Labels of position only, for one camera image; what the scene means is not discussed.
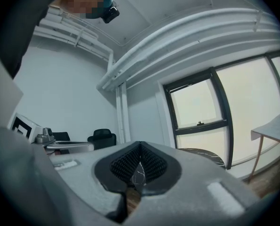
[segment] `person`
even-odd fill
[[[14,78],[31,41],[35,26],[49,5],[81,18],[98,18],[113,0],[5,0],[0,6],[0,60]]]

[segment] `wooden table leg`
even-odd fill
[[[255,161],[255,164],[254,164],[252,173],[251,173],[251,175],[250,175],[249,178],[248,178],[248,182],[251,181],[251,179],[252,179],[252,177],[253,177],[253,174],[254,174],[254,172],[255,172],[255,169],[256,169],[256,167],[257,167],[257,164],[258,164],[258,161],[259,161],[259,157],[260,157],[260,154],[261,154],[262,144],[263,144],[263,136],[261,135],[261,137],[260,137],[260,143],[259,143],[259,149],[258,149],[258,154],[257,154],[257,157],[256,157],[256,161]]]

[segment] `black rubber cover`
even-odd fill
[[[179,162],[146,142],[135,142],[101,159],[95,166],[95,176],[106,190],[125,194],[139,162],[146,177],[142,196],[163,194],[181,177]]]

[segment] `window frame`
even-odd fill
[[[187,135],[187,134],[193,134],[193,133],[199,133],[199,132],[204,132],[204,131],[209,131],[209,130],[214,130],[214,129],[218,129],[218,128],[222,128],[222,127],[226,127],[228,128],[228,151],[227,151],[227,164],[226,164],[226,169],[231,169],[232,167],[232,158],[233,158],[233,147],[234,147],[234,134],[233,134],[233,122],[232,122],[232,114],[231,114],[231,110],[230,110],[230,106],[229,106],[229,102],[226,96],[226,93],[224,91],[224,87],[216,73],[216,71],[221,70],[221,69],[225,69],[227,67],[230,66],[235,66],[235,65],[240,65],[242,63],[245,62],[249,62],[252,60],[256,60],[259,58],[265,58],[272,71],[273,71],[273,75],[275,77],[275,80],[278,84],[279,87],[279,91],[280,91],[280,76],[278,74],[278,71],[272,61],[273,58],[276,57],[280,57],[280,50],[278,51],[274,51],[274,52],[269,52],[269,53],[265,53],[265,54],[260,54],[260,55],[256,55],[256,56],[251,56],[251,57],[247,57],[244,59],[239,59],[236,61],[232,61],[230,63],[226,63],[223,65],[219,65],[216,67],[210,67],[204,71],[198,72],[196,74],[187,76],[185,78],[179,79],[175,82],[172,82],[170,84],[167,85],[163,85],[164,91],[165,91],[165,96],[166,96],[166,101],[167,101],[167,105],[169,108],[169,113],[170,113],[170,118],[171,118],[171,124],[172,124],[172,129],[173,129],[173,135],[174,135],[174,141],[175,141],[175,146],[177,148],[177,141],[176,141],[176,136],[179,135]],[[212,82],[212,85],[214,87],[218,102],[219,102],[219,106],[220,106],[220,110],[221,110],[221,114],[222,114],[222,120],[220,121],[215,121],[215,122],[211,122],[211,123],[207,123],[207,124],[203,124],[203,125],[197,125],[197,126],[193,126],[193,127],[187,127],[187,128],[182,128],[179,129],[178,125],[177,125],[177,120],[176,120],[176,113],[174,110],[174,106],[173,106],[173,101],[171,98],[171,93],[176,92],[180,89],[183,89],[185,87],[187,87],[189,84],[194,85],[196,83],[205,81],[210,79]]]
[[[176,113],[174,110],[171,93],[174,93],[189,85],[194,85],[194,84],[203,82],[208,79],[211,80],[211,83],[214,87],[214,90],[215,90],[215,93],[216,93],[216,96],[217,96],[217,99],[219,102],[222,119],[219,121],[206,123],[203,125],[197,125],[197,126],[187,127],[187,128],[178,128]],[[177,148],[176,136],[199,133],[199,132],[214,130],[214,129],[218,129],[218,128],[222,128],[222,127],[228,127],[228,152],[227,152],[228,161],[227,161],[226,168],[230,169],[232,166],[232,155],[233,155],[233,144],[234,144],[232,115],[231,115],[229,103],[227,100],[227,96],[225,94],[224,88],[221,84],[221,81],[219,80],[219,77],[218,77],[214,67],[211,67],[204,71],[198,72],[196,74],[187,76],[187,77],[177,80],[173,83],[164,85],[163,87],[164,87],[164,91],[165,91],[165,95],[166,95],[167,104],[169,107],[169,113],[170,113],[176,148]]]

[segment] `gray plastic surface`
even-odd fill
[[[117,210],[120,195],[105,191],[93,168],[99,159],[130,144],[55,157],[54,163],[70,158],[80,161],[78,166],[57,172],[42,146],[31,145],[22,135],[0,129],[0,187],[33,223],[118,225],[104,215]],[[258,209],[259,199],[242,182],[199,155],[150,145],[180,163],[181,177],[164,194],[142,197],[123,225],[243,225],[242,220],[249,224],[254,219],[258,210],[252,212],[251,206]],[[212,194],[208,187],[213,183],[220,183],[227,193]],[[252,212],[251,217],[243,214],[237,220],[238,216],[231,216],[229,211],[235,202],[244,212]]]
[[[106,157],[132,143],[111,146],[88,153],[65,154],[51,157],[53,164],[77,160],[80,165],[58,171],[66,184],[88,205],[107,215],[116,210],[121,195],[106,191],[94,174],[94,166],[98,160]]]
[[[81,165],[58,173],[80,198],[106,215],[115,211],[119,198],[102,188],[93,173],[94,166],[101,158],[130,144],[132,143],[89,153],[57,156],[51,160],[53,163],[72,159],[80,161]],[[208,190],[207,186],[214,182],[219,182],[244,210],[258,202],[258,198],[241,181],[209,159],[167,146],[149,144],[177,159],[182,167],[182,176],[165,194],[142,197],[135,212],[124,222],[125,225],[137,225],[143,218],[145,225],[172,225],[177,220],[179,225],[200,225],[234,218],[226,211],[226,207],[229,209],[232,205],[226,205],[229,202],[219,202]]]

